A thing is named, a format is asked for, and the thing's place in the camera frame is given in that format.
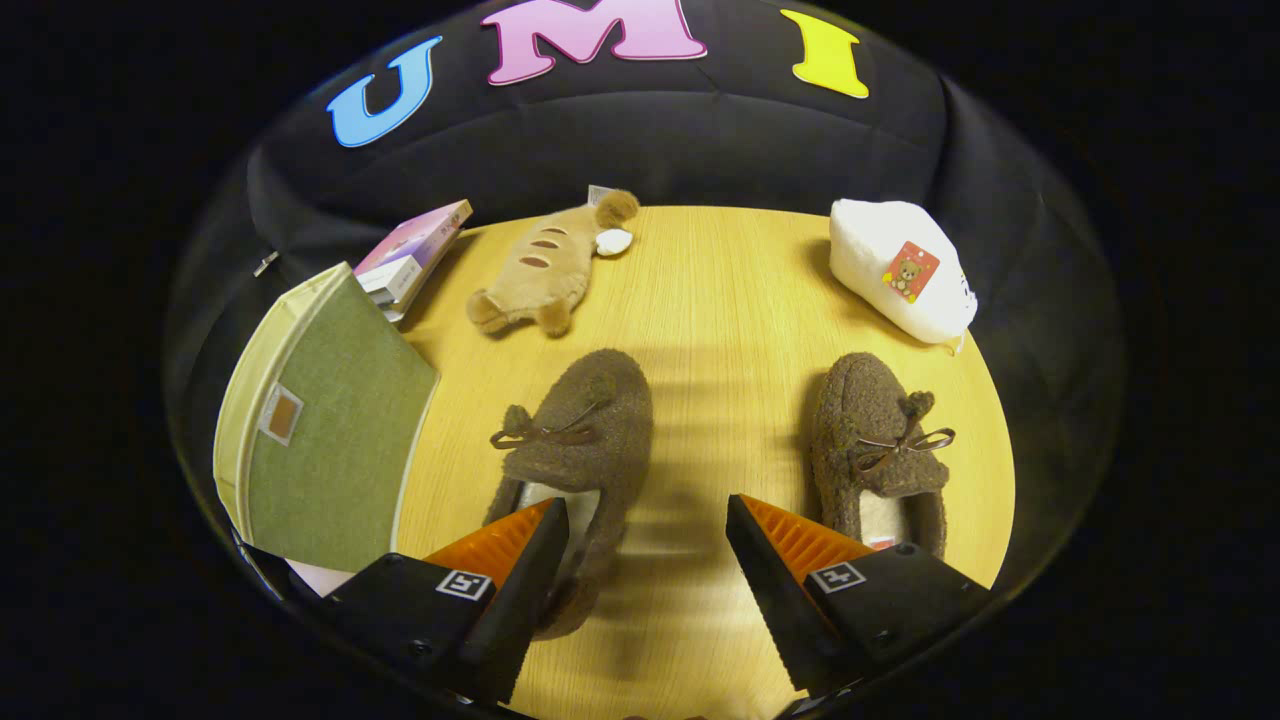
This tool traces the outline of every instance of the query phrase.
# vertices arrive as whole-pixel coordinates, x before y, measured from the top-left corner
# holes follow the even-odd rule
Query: stuffed toy
[[[532,416],[508,407],[502,430],[489,438],[515,450],[503,460],[485,524],[552,496],[568,507],[570,544],[538,610],[536,639],[576,630],[595,605],[627,507],[649,471],[652,437],[653,398],[640,365],[625,352],[598,350],[564,370]]]
[[[942,557],[947,524],[940,491],[948,470],[933,451],[951,445],[955,430],[920,429],[933,402],[931,392],[908,395],[869,352],[832,365],[812,425],[813,479],[824,525],[865,544],[873,544],[873,536],[896,536]],[[876,498],[865,498],[872,512],[864,507],[864,492]],[[879,498],[904,500],[899,505]],[[864,528],[864,520],[877,527]]]
[[[833,202],[831,272],[916,340],[964,347],[978,297],[955,246],[919,205]]]
[[[591,281],[591,254],[621,252],[630,234],[620,228],[639,210],[634,195],[614,190],[599,205],[543,218],[516,241],[498,279],[467,300],[467,318],[485,333],[532,319],[550,337],[564,334]]]

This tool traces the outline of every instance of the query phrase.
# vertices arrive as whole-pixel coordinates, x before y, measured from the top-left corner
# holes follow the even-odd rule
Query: pink letter m
[[[613,46],[613,54],[623,60],[707,55],[707,46],[689,35],[680,0],[600,0],[590,10],[558,0],[529,0],[481,22],[498,26],[500,59],[489,82],[511,85],[554,68],[554,59],[538,53],[538,37],[576,63],[590,63],[614,23],[622,23],[622,41]]]

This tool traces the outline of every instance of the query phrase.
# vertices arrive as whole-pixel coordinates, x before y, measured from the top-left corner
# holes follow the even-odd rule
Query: green book
[[[214,436],[218,496],[241,538],[349,573],[392,551],[438,382],[346,263],[282,295],[236,364]]]

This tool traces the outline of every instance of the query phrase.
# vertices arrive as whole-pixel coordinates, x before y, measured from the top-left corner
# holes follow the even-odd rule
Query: red tag
[[[937,269],[937,258],[920,250],[914,242],[904,242],[902,250],[897,251],[897,256],[888,265],[888,272],[881,279],[908,302],[915,302]]]

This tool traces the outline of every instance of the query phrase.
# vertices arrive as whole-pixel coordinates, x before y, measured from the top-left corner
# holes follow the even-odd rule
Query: wooden surface
[[[429,552],[480,527],[500,477],[489,446],[509,404],[534,411],[559,374],[600,347],[628,352],[653,388],[652,470],[594,614],[530,647],[511,707],[545,719],[772,719],[791,688],[724,539],[746,493],[818,519],[805,428],[841,355],[879,356],[908,391],[932,389],[928,427],[956,429],[937,456],[946,560],[991,585],[1014,514],[1000,398],[977,343],[924,346],[840,284],[828,219],[731,208],[645,208],[631,249],[598,258],[559,340],[532,324],[488,337],[463,302],[532,223],[466,231],[402,331],[442,374],[406,488],[398,550]]]

